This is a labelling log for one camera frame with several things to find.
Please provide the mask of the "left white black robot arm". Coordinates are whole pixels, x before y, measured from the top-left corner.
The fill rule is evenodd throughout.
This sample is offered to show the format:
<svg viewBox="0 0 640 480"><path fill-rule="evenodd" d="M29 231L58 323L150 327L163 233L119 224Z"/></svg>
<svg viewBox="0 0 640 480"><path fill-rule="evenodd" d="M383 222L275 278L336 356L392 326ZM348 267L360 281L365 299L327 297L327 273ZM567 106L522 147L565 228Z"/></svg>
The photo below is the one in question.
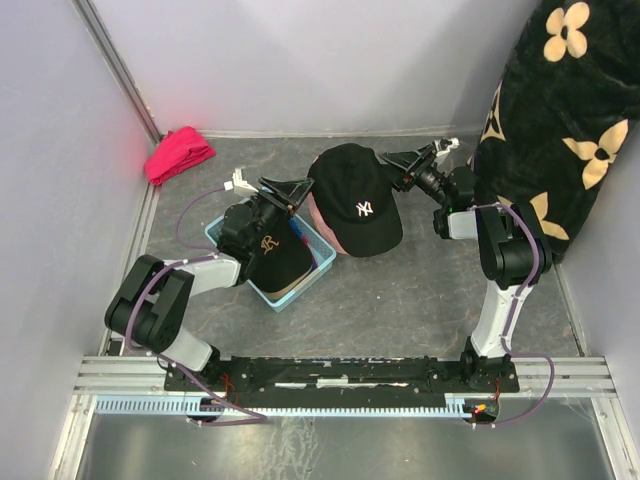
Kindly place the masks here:
<svg viewBox="0 0 640 480"><path fill-rule="evenodd" d="M216 289L251 282L268 299L291 293L314 270L308 243L293 218L313 179L274 181L228 207L206 255L164 261L139 257L107 307L107 328L129 348L143 348L187 368L187 379L209 390L221 378L219 351L183 325L189 300Z"/></svg>

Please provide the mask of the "pink cap with R logo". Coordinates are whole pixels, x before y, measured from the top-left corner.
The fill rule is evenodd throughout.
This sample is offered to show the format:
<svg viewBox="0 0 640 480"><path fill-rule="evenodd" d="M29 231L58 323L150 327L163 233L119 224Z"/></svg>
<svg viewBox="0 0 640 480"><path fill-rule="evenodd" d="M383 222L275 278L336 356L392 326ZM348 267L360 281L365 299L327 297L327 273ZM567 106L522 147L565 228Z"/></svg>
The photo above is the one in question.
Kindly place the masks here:
<svg viewBox="0 0 640 480"><path fill-rule="evenodd" d="M334 250L341 255L347 255L342 245L339 243L334 231L326 224L320 210L317 207L314 196L312 193L308 196L309 211L313 220L315 229L324 238L324 240L330 244Z"/></svg>

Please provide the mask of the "black cap white NY logo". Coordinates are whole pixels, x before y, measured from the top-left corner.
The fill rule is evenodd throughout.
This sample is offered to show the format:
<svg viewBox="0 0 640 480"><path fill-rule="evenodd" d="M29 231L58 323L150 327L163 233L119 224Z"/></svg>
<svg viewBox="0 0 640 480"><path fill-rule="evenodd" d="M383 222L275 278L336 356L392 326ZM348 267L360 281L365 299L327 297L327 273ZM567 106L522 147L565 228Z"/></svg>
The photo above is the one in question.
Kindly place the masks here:
<svg viewBox="0 0 640 480"><path fill-rule="evenodd" d="M317 207L348 256L374 257L401 242L392 185L373 149L356 143L332 147L316 157L308 176Z"/></svg>

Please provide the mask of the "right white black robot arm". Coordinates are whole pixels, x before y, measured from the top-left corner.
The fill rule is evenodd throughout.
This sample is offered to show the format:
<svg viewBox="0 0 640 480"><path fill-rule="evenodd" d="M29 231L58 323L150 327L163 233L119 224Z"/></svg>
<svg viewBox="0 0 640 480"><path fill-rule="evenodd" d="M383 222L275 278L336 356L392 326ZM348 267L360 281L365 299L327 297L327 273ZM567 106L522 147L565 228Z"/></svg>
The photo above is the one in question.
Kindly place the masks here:
<svg viewBox="0 0 640 480"><path fill-rule="evenodd" d="M552 254L541 223L528 203L509 206L481 185L469 166L446 174L438 160L459 146L456 138L435 140L409 152L379 155L393 187L416 187L439 208L433 213L435 233L447 240L475 240L486 295L470 337L475 357L458 368L467 389L481 391L495 379L488 359L511 353L511 337L524 301L549 271Z"/></svg>

